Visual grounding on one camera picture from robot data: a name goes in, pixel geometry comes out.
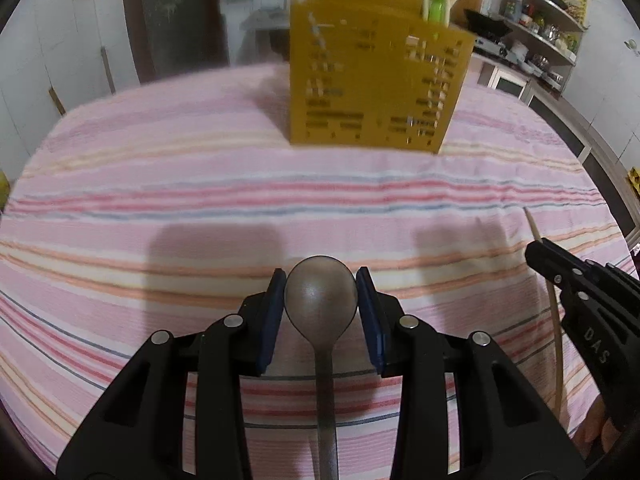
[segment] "pink tablecloth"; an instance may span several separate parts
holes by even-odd
[[[124,92],[71,112],[31,159],[0,229],[0,394],[51,468],[153,331],[203,330],[306,256],[369,266],[442,332],[486,330],[548,401],[552,327],[523,206],[543,235],[632,272],[590,178],[516,99],[463,88],[437,156],[292,148],[287,77],[259,66]],[[571,431],[596,388],[564,352]],[[313,478],[313,366],[284,319],[266,377],[242,382],[255,478]],[[372,372],[357,318],[334,366],[340,476],[386,478],[401,383]],[[193,388],[185,428],[190,462]]]

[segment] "hand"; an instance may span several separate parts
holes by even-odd
[[[580,427],[574,434],[574,444],[583,458],[591,451],[593,441],[599,436],[605,453],[616,443],[620,432],[614,427],[611,419],[605,420],[605,405],[602,396],[598,396],[587,412]]]

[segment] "table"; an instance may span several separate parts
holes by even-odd
[[[463,86],[439,155],[291,147],[287,102],[284,65],[171,79],[73,110],[25,168],[0,226],[0,396],[50,468],[152,332],[201,331],[312,254],[369,266],[441,332],[490,333],[548,402],[552,325],[523,207],[572,253],[635,273],[580,163],[512,96]],[[567,339],[564,354],[571,432],[596,387]],[[334,367],[340,475],[387,478],[401,382],[373,373],[357,317]],[[255,478],[314,477],[313,370],[285,317],[266,376],[242,380]]]

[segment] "spoon handle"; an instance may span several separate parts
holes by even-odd
[[[316,352],[316,412],[320,480],[338,480],[335,436],[334,363],[331,350]]]

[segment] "green bottle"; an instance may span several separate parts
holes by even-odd
[[[441,23],[444,20],[444,0],[430,0],[429,21]]]

